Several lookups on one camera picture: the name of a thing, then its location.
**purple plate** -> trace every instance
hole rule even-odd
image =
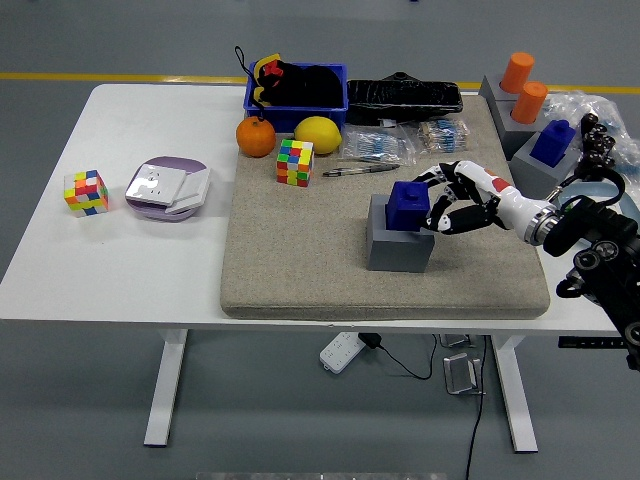
[[[147,160],[142,165],[145,164],[156,165],[158,167],[178,168],[180,170],[186,171],[187,174],[199,172],[200,170],[204,170],[205,168],[207,168],[206,165],[203,165],[197,160],[178,157],[156,157],[152,158],[151,160]],[[136,175],[138,175],[138,172],[140,171],[142,165],[140,165],[140,167],[138,167],[138,170],[136,170],[136,173],[133,174],[133,177],[131,178],[131,181],[129,182],[126,190],[128,190],[129,186],[131,186],[131,183],[136,178]],[[139,202],[137,200],[129,200],[128,198],[125,198],[125,200],[129,204],[129,206],[140,215],[143,215],[147,218],[153,218],[155,220],[162,220],[165,222],[179,222],[181,220],[184,220],[185,218],[189,218],[191,215],[196,213],[196,210],[198,210],[199,208],[191,208],[180,213],[165,213],[165,209],[167,207],[164,205],[154,205],[153,203]]]

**rubik's cube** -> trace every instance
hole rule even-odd
[[[64,177],[64,199],[76,217],[109,210],[109,192],[97,170]]]
[[[276,161],[279,183],[306,187],[313,170],[313,143],[283,140]]]

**yellow floor line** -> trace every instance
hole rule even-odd
[[[114,83],[247,83],[246,77],[209,77],[204,75],[117,75],[111,73],[0,72],[0,80]]]
[[[53,82],[112,82],[112,83],[196,83],[246,84],[246,77],[218,77],[206,75],[129,75],[112,73],[29,73],[0,72],[0,80]],[[480,82],[456,82],[462,90],[478,90]],[[550,91],[581,90],[585,93],[640,95],[640,87],[607,85],[547,85]]]

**gray block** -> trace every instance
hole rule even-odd
[[[482,77],[482,84],[478,95],[484,97],[489,102],[515,102],[518,100],[517,93],[505,92],[500,88],[500,82],[504,75],[500,73],[485,75]]]
[[[367,220],[367,269],[423,273],[435,245],[428,230],[387,230],[385,206],[389,195],[371,195]]]
[[[566,151],[564,157],[555,167],[550,167],[533,158],[531,151],[539,137],[540,133],[531,137],[509,162],[509,170],[511,170],[515,187],[525,197],[536,200],[549,195],[554,187],[567,178],[580,159],[580,152],[571,149]]]
[[[511,118],[511,110],[513,110],[519,95],[502,90],[500,88],[501,80],[502,76],[499,74],[485,76],[478,94],[487,101],[504,156],[507,160],[511,160],[533,134],[542,131],[549,122],[545,120],[542,111],[536,121],[528,125],[518,123]]]
[[[491,114],[498,131],[502,151],[509,161],[535,133],[541,132],[549,123],[544,118],[542,111],[533,123],[525,125],[516,122],[511,118],[511,111],[515,104],[516,102],[496,102],[496,114]]]

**black plush toy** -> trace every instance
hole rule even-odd
[[[264,106],[344,106],[340,79],[329,67],[301,67],[274,54],[256,62],[253,77],[258,85],[253,99]]]

